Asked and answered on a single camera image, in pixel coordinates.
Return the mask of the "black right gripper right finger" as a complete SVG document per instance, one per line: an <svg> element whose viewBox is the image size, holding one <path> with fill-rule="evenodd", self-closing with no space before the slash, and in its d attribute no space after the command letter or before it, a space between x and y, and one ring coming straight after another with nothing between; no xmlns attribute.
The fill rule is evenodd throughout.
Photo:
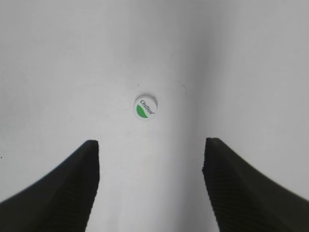
<svg viewBox="0 0 309 232"><path fill-rule="evenodd" d="M307 232L309 202L207 138L202 173L221 232Z"/></svg>

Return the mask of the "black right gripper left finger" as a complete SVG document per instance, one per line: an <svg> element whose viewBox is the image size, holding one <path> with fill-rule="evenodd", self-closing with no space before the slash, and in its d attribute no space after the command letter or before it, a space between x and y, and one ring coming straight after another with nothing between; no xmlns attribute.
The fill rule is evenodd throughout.
<svg viewBox="0 0 309 232"><path fill-rule="evenodd" d="M1 202L2 232L84 232L100 180L99 145L84 142L46 176Z"/></svg>

